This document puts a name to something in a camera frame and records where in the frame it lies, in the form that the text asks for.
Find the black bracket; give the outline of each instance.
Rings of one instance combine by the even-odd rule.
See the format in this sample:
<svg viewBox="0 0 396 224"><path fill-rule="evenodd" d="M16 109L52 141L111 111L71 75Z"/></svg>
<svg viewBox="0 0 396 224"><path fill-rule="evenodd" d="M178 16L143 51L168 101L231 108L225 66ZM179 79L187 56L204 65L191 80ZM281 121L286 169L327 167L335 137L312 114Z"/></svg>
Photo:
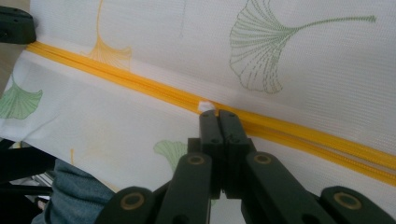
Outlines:
<svg viewBox="0 0 396 224"><path fill-rule="evenodd" d="M33 17L17 8L0 7L0 42L21 45L35 42Z"/></svg>
<svg viewBox="0 0 396 224"><path fill-rule="evenodd" d="M210 200L222 191L242 201L248 224L396 223L355 190L332 187L320 197L306 191L275 156L256 150L234 113L207 111L200 129L168 184L120 191L95 223L206 224Z"/></svg>

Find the yellow strip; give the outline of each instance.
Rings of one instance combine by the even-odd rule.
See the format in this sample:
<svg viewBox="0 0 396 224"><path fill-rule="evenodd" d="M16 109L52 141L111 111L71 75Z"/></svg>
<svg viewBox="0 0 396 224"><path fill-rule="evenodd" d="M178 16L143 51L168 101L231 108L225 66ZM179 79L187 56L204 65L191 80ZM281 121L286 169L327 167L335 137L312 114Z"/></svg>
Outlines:
<svg viewBox="0 0 396 224"><path fill-rule="evenodd" d="M129 89L140 91L146 95L163 100L191 112L199 114L200 101L208 101L198 95L164 85L129 71L99 63L63 49L58 49L43 43L35 42L27 50L45 58L62 63L97 77L117 83ZM374 168L359 161L353 161L339 154L326 150L326 147L338 150L348 155L375 163L377 165L396 170L396 156L378 151L374 148L354 143L346 139L322 133L307 127L286 122L284 120L268 118L244 110L214 103L216 108L234 112L241 119L248 134L272 140L279 144L295 147L305 152L319 156L325 160L333 161L352 170L376 178L396 186L396 175Z"/></svg>

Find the blue denim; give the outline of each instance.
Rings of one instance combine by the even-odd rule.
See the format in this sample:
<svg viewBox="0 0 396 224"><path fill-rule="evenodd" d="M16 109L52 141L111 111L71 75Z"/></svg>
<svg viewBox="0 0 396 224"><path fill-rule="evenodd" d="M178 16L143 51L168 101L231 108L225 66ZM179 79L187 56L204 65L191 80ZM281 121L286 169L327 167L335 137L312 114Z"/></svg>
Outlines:
<svg viewBox="0 0 396 224"><path fill-rule="evenodd" d="M54 171L51 198L32 224L93 223L114 192L64 161L56 160Z"/></svg>

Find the circular screw hole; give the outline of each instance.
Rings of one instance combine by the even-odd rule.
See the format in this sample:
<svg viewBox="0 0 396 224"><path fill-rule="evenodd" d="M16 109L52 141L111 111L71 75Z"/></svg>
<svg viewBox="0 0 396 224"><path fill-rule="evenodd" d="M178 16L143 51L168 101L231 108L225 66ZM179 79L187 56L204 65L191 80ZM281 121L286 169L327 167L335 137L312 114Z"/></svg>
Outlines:
<svg viewBox="0 0 396 224"><path fill-rule="evenodd" d="M320 224L320 221L317 217L308 214L303 214L302 220L305 224Z"/></svg>
<svg viewBox="0 0 396 224"><path fill-rule="evenodd" d="M139 208L145 202L145 197L140 192L125 195L120 202L120 206L124 210L134 210Z"/></svg>
<svg viewBox="0 0 396 224"><path fill-rule="evenodd" d="M359 199L355 198L354 196L348 193L344 193L344 192L335 193L334 199L336 202L338 202L347 209L351 209L351 210L361 209L361 201L359 201Z"/></svg>
<svg viewBox="0 0 396 224"><path fill-rule="evenodd" d="M189 224L190 220L185 215L178 215L174 217L172 224Z"/></svg>
<svg viewBox="0 0 396 224"><path fill-rule="evenodd" d="M257 155L254 157L254 161L258 162L260 164L269 164L269 163L271 163L271 158L269 158L268 156L264 156L264 155Z"/></svg>
<svg viewBox="0 0 396 224"><path fill-rule="evenodd" d="M200 156L191 156L188 158L188 162L189 164L192 165L200 165L203 164L205 162L204 158L200 157Z"/></svg>

